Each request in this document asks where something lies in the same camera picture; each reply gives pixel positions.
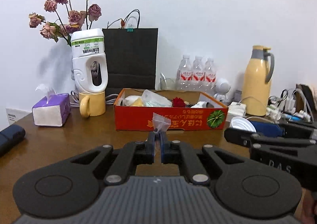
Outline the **person's left hand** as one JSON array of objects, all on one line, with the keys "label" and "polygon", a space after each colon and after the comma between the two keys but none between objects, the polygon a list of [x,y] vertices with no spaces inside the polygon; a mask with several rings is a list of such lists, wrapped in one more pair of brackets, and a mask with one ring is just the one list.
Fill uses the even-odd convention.
[{"label": "person's left hand", "polygon": [[300,216],[301,223],[314,224],[316,217],[316,200],[311,191],[306,190],[303,198],[302,211]]}]

